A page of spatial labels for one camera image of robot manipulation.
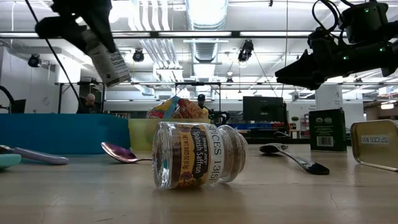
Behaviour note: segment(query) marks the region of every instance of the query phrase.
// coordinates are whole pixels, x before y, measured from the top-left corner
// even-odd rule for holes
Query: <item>teal bin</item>
[[[109,114],[0,114],[0,144],[49,154],[103,154],[101,142],[130,148],[128,120]]]

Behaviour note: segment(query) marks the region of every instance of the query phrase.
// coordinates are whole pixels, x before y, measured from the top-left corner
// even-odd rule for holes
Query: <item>metal tin lid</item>
[[[355,160],[381,169],[398,171],[398,125],[393,120],[354,123],[351,141]]]

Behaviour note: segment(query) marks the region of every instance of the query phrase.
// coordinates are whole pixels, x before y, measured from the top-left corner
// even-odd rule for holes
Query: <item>sticker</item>
[[[107,84],[118,78],[130,76],[130,71],[118,50],[110,53],[103,44],[99,44],[89,51],[89,56],[98,74]]]
[[[362,144],[388,144],[388,136],[386,134],[378,135],[362,135]]]
[[[326,123],[331,123],[331,118],[325,118]]]
[[[206,182],[216,182],[223,173],[224,169],[224,144],[221,138],[220,131],[212,124],[204,124],[205,129],[209,135],[210,143],[210,170]]]
[[[223,172],[224,147],[221,134],[211,124],[176,124],[182,156],[178,187],[216,182]]]
[[[332,136],[317,136],[317,146],[333,147],[334,143]]]

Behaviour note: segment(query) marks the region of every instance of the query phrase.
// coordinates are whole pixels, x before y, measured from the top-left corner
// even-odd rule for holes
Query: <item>green box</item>
[[[310,112],[311,151],[347,152],[343,109]]]

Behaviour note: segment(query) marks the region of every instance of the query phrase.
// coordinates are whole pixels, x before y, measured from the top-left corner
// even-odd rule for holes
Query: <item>bottle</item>
[[[91,30],[85,30],[82,37],[87,43],[86,54],[107,87],[132,78],[119,50],[110,53]]]
[[[231,182],[243,170],[248,143],[228,125],[159,122],[152,171],[160,189]]]

